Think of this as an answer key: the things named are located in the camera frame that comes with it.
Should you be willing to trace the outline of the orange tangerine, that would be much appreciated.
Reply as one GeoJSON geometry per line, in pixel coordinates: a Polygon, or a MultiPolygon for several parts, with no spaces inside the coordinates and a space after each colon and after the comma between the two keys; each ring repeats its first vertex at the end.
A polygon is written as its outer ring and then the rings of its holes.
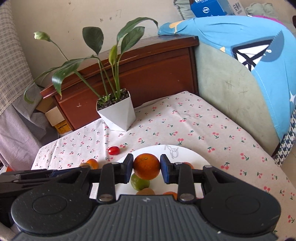
{"type": "Polygon", "coordinates": [[[191,163],[188,163],[188,162],[183,162],[183,164],[186,164],[186,165],[190,166],[190,167],[191,167],[191,169],[194,169],[194,166],[193,166],[191,163]]]}
{"type": "Polygon", "coordinates": [[[134,173],[143,180],[153,180],[158,176],[160,169],[158,158],[149,153],[140,154],[133,161],[134,173]]]}
{"type": "Polygon", "coordinates": [[[164,192],[163,195],[170,195],[172,196],[175,200],[178,199],[178,194],[176,192],[173,192],[173,191],[167,191],[167,192],[164,192]]]}
{"type": "Polygon", "coordinates": [[[99,163],[95,159],[89,159],[86,163],[91,167],[92,170],[99,168],[99,163]]]}
{"type": "Polygon", "coordinates": [[[136,195],[155,195],[155,192],[151,188],[144,188],[139,190],[136,195]]]}

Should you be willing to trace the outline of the red cherry tomato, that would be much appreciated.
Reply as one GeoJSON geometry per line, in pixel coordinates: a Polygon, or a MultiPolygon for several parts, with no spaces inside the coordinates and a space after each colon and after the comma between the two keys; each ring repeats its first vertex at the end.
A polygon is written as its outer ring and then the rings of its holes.
{"type": "Polygon", "coordinates": [[[108,154],[111,156],[119,155],[120,154],[120,148],[117,146],[112,146],[108,148],[108,154]]]}

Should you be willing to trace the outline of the green jujube fruit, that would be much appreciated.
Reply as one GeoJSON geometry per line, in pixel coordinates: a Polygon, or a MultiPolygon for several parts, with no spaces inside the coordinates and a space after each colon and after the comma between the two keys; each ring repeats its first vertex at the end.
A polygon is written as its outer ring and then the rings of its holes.
{"type": "Polygon", "coordinates": [[[145,188],[149,188],[150,181],[139,178],[135,173],[133,173],[130,178],[130,184],[133,187],[133,189],[140,191],[145,188]]]}

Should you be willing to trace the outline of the brown longan fruit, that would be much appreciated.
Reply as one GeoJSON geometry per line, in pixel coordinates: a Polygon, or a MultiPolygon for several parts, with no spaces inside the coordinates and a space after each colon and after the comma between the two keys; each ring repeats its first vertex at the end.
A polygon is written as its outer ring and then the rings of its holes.
{"type": "Polygon", "coordinates": [[[90,166],[89,163],[81,163],[81,164],[79,165],[79,167],[83,167],[83,168],[90,167],[90,168],[91,168],[91,166],[90,166]]]}

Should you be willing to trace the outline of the white round plate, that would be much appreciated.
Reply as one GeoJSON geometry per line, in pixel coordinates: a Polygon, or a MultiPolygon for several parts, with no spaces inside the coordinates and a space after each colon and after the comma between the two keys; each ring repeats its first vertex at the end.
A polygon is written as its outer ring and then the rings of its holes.
{"type": "MultiPolygon", "coordinates": [[[[171,163],[175,162],[188,162],[193,165],[195,169],[202,170],[203,166],[209,165],[209,163],[199,154],[195,153],[194,151],[181,147],[181,146],[174,146],[174,145],[155,145],[149,146],[145,148],[140,148],[131,152],[133,157],[136,158],[138,155],[143,153],[149,153],[156,156],[160,160],[160,156],[162,154],[166,154],[168,159],[171,163]]],[[[201,189],[200,183],[195,183],[195,192],[197,198],[203,198],[203,192],[201,189]]],[[[165,192],[176,192],[178,191],[177,184],[166,184],[163,180],[162,173],[160,172],[159,175],[150,181],[149,186],[156,195],[162,195],[165,192]]],[[[97,191],[99,188],[99,183],[93,183],[90,198],[96,199],[97,191]]],[[[127,195],[135,195],[137,191],[132,187],[130,182],[128,184],[116,184],[115,185],[115,192],[116,192],[116,199],[119,198],[121,194],[127,195]]]]}

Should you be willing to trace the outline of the checkered curtain fabric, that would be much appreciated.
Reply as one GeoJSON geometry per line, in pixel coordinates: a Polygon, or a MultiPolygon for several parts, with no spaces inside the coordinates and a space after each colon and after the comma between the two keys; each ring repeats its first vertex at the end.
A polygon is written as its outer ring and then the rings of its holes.
{"type": "Polygon", "coordinates": [[[39,149],[58,137],[37,111],[40,88],[23,53],[10,1],[1,1],[1,162],[13,170],[32,168],[39,149]]]}

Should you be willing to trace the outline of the cherry print tablecloth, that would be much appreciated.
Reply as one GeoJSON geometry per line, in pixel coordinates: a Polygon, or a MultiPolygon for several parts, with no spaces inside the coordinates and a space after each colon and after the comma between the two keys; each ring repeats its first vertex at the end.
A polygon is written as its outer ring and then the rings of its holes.
{"type": "Polygon", "coordinates": [[[275,228],[279,237],[295,236],[295,188],[273,158],[239,125],[201,97],[187,91],[137,110],[127,132],[111,131],[97,119],[43,146],[33,169],[68,169],[95,159],[117,161],[154,145],[193,150],[211,165],[273,195],[281,205],[275,228]],[[108,148],[120,154],[111,156],[108,148]]]}

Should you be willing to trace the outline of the white geometric plant pot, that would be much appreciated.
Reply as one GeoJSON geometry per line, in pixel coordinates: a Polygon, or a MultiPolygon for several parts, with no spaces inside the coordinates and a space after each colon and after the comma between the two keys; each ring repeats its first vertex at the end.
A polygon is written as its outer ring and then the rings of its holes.
{"type": "Polygon", "coordinates": [[[130,93],[121,90],[121,99],[115,102],[115,96],[110,95],[109,101],[96,103],[96,111],[111,131],[126,132],[135,121],[135,111],[130,93]]]}

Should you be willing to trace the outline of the cardboard box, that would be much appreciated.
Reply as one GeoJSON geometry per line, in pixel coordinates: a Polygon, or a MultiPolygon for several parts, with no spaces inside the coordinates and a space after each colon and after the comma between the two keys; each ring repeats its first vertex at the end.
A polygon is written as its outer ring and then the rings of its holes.
{"type": "Polygon", "coordinates": [[[70,125],[64,119],[62,113],[51,98],[42,99],[37,105],[36,110],[45,114],[51,126],[57,130],[61,137],[72,132],[70,125]]]}

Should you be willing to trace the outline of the green sofa cushion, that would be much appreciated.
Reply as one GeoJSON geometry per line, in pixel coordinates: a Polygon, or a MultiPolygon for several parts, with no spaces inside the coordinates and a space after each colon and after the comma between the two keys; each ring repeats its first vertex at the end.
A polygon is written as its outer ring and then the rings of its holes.
{"type": "Polygon", "coordinates": [[[233,57],[204,43],[195,48],[195,58],[199,95],[273,155],[280,141],[251,72],[233,57]]]}

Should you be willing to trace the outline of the dark wooden headboard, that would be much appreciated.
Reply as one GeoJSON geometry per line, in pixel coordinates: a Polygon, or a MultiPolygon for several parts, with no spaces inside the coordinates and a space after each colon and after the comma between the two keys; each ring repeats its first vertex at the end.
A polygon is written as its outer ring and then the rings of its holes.
{"type": "MultiPolygon", "coordinates": [[[[155,36],[140,40],[119,63],[120,86],[130,92],[132,104],[145,102],[181,91],[198,92],[194,50],[199,45],[194,36],[155,36]]],[[[62,83],[62,95],[53,85],[41,91],[51,97],[72,130],[77,130],[99,118],[97,96],[77,75],[62,83]]]]}

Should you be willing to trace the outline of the green leafy plant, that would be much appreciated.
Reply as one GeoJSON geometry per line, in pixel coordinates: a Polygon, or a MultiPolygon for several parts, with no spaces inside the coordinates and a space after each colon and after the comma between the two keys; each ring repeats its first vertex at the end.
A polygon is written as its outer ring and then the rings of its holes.
{"type": "Polygon", "coordinates": [[[50,73],[53,73],[51,77],[51,82],[56,92],[62,96],[62,83],[66,77],[74,73],[77,77],[85,83],[85,85],[98,97],[99,105],[104,105],[107,102],[117,103],[121,101],[123,89],[120,87],[119,80],[119,63],[125,52],[131,49],[139,40],[143,37],[145,32],[144,26],[139,26],[143,21],[152,21],[155,25],[158,22],[149,17],[138,17],[131,21],[128,21],[125,26],[118,32],[116,36],[116,44],[112,46],[108,54],[108,62],[111,66],[112,77],[114,83],[111,83],[110,77],[106,73],[104,64],[99,58],[99,53],[102,49],[104,35],[99,27],[84,27],[82,29],[82,36],[85,44],[95,53],[94,55],[77,58],[77,59],[67,59],[66,55],[63,53],[61,48],[50,38],[50,36],[41,31],[34,32],[34,38],[36,40],[43,40],[54,44],[66,61],[57,67],[50,68],[38,77],[36,77],[25,89],[23,93],[23,99],[27,103],[33,103],[34,101],[29,99],[27,96],[27,91],[36,80],[42,78],[44,79],[50,73]],[[86,79],[78,72],[78,67],[88,59],[95,59],[98,62],[100,69],[101,79],[103,82],[103,88],[105,95],[99,95],[93,87],[86,81],[86,79]]]}

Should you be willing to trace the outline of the blue printed blanket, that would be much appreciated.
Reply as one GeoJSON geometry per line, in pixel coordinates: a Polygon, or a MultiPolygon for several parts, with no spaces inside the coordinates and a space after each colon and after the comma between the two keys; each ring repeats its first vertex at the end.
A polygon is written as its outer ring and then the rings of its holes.
{"type": "Polygon", "coordinates": [[[209,16],[160,26],[158,34],[197,36],[236,59],[255,77],[279,139],[295,109],[295,36],[257,16],[209,16]]]}

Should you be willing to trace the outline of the blue carton box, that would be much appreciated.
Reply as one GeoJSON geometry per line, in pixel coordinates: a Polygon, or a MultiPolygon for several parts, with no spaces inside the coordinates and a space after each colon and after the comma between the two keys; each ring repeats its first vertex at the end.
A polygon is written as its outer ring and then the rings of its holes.
{"type": "Polygon", "coordinates": [[[237,0],[194,0],[190,7],[198,18],[206,16],[246,16],[246,12],[237,0]]]}

